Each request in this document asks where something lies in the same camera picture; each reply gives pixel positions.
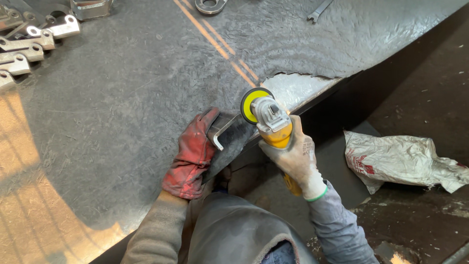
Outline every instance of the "dirty workshop floor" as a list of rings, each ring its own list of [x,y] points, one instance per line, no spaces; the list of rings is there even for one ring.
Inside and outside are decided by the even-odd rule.
[[[303,113],[305,133],[325,153],[318,157],[320,171],[343,167],[343,155],[336,159],[327,151],[331,139],[339,138],[342,128],[351,129],[364,120],[383,136],[430,137],[439,156],[469,165],[468,32],[466,5],[386,61],[345,80],[338,92]],[[288,192],[260,150],[244,152],[231,166],[237,171],[230,192],[286,219],[320,262],[327,263],[308,223],[306,204]],[[329,180],[337,189],[350,187],[348,181]],[[358,200],[365,203],[352,211],[372,248],[387,241],[415,252],[415,263],[438,264],[469,238],[469,186],[449,194],[438,187],[385,184],[370,198],[357,188]],[[118,263],[125,244],[124,240],[94,263]]]

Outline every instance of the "angle grinder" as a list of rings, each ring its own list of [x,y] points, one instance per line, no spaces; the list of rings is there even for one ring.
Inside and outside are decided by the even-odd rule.
[[[256,125],[267,144],[276,148],[287,146],[293,130],[292,121],[269,90],[262,87],[249,90],[241,100],[241,116]],[[286,173],[283,179],[291,193],[296,196],[302,194],[298,183]]]

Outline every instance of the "wrench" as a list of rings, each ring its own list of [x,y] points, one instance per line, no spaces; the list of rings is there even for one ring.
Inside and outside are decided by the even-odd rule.
[[[332,1],[333,0],[324,0],[324,2],[322,2],[322,4],[308,16],[308,20],[313,19],[313,22],[316,23],[319,15],[332,3]]]

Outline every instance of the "hand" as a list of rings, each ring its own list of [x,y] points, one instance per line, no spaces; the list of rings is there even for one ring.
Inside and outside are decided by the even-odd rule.
[[[303,197],[312,202],[326,193],[327,185],[316,168],[313,139],[303,134],[299,116],[290,115],[290,118],[293,131],[286,148],[272,147],[264,140],[259,142],[259,147],[284,173],[298,183]]]
[[[220,110],[210,107],[197,115],[178,139],[179,153],[163,178],[162,187],[170,194],[184,199],[202,196],[202,177],[215,154],[215,146],[206,134]]]

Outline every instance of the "white work glove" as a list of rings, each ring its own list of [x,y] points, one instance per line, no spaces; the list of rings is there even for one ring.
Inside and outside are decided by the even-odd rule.
[[[313,139],[303,134],[299,116],[290,115],[290,118],[293,131],[286,148],[272,147],[264,140],[259,142],[259,147],[284,173],[298,183],[303,197],[312,202],[327,192],[327,185],[316,168]]]

